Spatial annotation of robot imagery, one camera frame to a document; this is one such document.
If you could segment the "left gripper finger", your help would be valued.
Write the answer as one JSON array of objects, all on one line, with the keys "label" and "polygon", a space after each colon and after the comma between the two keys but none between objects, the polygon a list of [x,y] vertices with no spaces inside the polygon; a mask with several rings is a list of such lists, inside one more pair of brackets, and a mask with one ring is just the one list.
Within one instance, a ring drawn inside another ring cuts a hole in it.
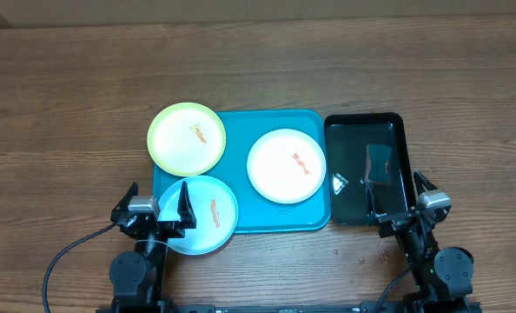
[{"label": "left gripper finger", "polygon": [[182,181],[180,195],[177,204],[177,213],[181,218],[180,225],[184,229],[196,228],[196,217],[189,199],[189,187],[186,181]]},{"label": "left gripper finger", "polygon": [[138,195],[138,183],[133,182],[130,185],[129,190],[123,196],[123,198],[119,201],[119,203],[111,211],[110,221],[112,223],[117,223],[120,219],[121,214],[128,211],[128,206],[129,206],[131,199],[137,195]]}]

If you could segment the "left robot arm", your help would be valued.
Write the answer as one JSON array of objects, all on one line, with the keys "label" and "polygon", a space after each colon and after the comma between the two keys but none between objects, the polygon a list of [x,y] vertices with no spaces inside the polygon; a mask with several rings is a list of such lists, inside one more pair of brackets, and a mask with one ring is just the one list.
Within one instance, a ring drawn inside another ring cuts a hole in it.
[{"label": "left robot arm", "polygon": [[186,183],[174,206],[178,221],[160,221],[160,207],[154,196],[140,196],[138,184],[112,210],[111,222],[135,240],[135,248],[118,255],[109,266],[114,286],[112,312],[172,313],[178,309],[162,293],[168,243],[185,237],[185,230],[196,227],[196,218]]}]

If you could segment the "white plastic plate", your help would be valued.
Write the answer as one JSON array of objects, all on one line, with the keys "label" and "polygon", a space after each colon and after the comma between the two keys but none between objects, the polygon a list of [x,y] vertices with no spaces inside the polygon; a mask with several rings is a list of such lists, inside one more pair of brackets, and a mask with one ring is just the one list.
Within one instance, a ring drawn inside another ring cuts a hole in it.
[{"label": "white plastic plate", "polygon": [[318,191],[327,172],[320,145],[299,130],[272,130],[250,149],[248,178],[266,199],[281,204],[300,203]]}]

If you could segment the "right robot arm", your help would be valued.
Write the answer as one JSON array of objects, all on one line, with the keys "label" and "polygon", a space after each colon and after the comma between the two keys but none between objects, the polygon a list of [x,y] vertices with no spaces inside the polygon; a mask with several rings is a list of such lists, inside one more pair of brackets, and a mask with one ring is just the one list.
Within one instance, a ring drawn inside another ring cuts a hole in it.
[{"label": "right robot arm", "polygon": [[[471,303],[473,293],[473,255],[461,247],[441,249],[433,235],[437,223],[444,221],[452,207],[451,198],[419,171],[413,174],[418,199],[400,214],[382,213],[381,200],[374,184],[366,183],[367,221],[378,226],[381,238],[393,236],[407,260],[407,268],[382,292],[375,312],[481,312],[480,303]],[[414,293],[399,302],[387,302],[392,288],[410,274],[416,284]]]}]

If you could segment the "yellow-green plastic plate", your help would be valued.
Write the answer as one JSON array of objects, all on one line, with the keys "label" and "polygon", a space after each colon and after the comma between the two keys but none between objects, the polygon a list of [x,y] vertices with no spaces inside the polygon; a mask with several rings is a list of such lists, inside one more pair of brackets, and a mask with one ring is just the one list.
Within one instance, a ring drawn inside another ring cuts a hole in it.
[{"label": "yellow-green plastic plate", "polygon": [[147,134],[152,160],[174,176],[197,176],[212,169],[226,144],[222,120],[199,103],[168,106],[154,117]]}]

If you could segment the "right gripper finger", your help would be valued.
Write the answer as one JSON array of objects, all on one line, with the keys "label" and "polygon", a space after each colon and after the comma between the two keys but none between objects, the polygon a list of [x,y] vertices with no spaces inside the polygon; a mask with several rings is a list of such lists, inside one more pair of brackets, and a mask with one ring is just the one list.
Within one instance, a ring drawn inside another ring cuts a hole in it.
[{"label": "right gripper finger", "polygon": [[413,180],[417,195],[420,196],[426,191],[437,190],[438,187],[431,183],[419,170],[413,173]]},{"label": "right gripper finger", "polygon": [[378,223],[381,218],[387,216],[381,200],[377,197],[375,187],[371,181],[366,182],[367,196],[367,222]]}]

